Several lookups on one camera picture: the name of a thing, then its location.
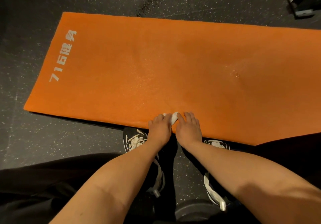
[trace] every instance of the shoe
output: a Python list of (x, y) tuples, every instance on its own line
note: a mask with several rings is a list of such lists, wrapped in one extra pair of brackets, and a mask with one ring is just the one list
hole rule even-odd
[[(147, 141), (147, 134), (141, 129), (125, 127), (123, 132), (124, 148), (126, 152), (136, 149)], [(156, 198), (160, 197), (160, 192), (165, 187), (165, 176), (158, 162), (159, 156), (156, 155), (153, 163), (157, 165), (158, 173), (153, 187), (150, 187), (147, 192), (154, 194)]]
[[(215, 147), (230, 149), (228, 143), (223, 143), (223, 141), (219, 140), (205, 140), (204, 143), (208, 145), (212, 145)], [(221, 211), (226, 211), (226, 201), (229, 203), (230, 201), (225, 197), (224, 199), (213, 189), (210, 184), (210, 174), (207, 172), (204, 175), (204, 185), (207, 191), (207, 195), (210, 198), (213, 204), (216, 204), (220, 207)]]

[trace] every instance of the hand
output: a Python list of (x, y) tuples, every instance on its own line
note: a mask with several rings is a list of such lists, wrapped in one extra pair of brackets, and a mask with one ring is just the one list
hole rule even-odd
[(202, 132), (198, 119), (192, 112), (184, 112), (186, 121), (180, 113), (177, 113), (179, 125), (176, 127), (176, 138), (179, 144), (186, 148), (193, 142), (202, 142)]
[(154, 120), (148, 122), (148, 141), (160, 143), (162, 146), (166, 145), (172, 134), (172, 114), (163, 116), (159, 114)]

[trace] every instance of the exercise mat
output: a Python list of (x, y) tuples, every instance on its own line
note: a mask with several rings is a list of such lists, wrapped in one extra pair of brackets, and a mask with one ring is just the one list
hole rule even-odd
[(139, 128), (160, 113), (193, 111), (204, 137), (251, 145), (318, 133), (320, 37), (63, 13), (24, 109)]

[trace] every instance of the black speckled floor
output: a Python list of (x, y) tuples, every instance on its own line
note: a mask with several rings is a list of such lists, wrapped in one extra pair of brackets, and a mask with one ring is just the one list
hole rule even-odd
[[(63, 11), (321, 28), (320, 13), (295, 20), (286, 6), (286, 0), (0, 0), (0, 168), (123, 152), (121, 130), (23, 110)], [(180, 146), (174, 183), (177, 203), (207, 199), (201, 174)]]

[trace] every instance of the orange yoga mat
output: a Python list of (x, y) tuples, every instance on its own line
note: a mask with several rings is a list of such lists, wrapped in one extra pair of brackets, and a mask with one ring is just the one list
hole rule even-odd
[(193, 111), (204, 137), (251, 145), (317, 133), (320, 38), (318, 30), (63, 13), (24, 109), (140, 128), (160, 113)]

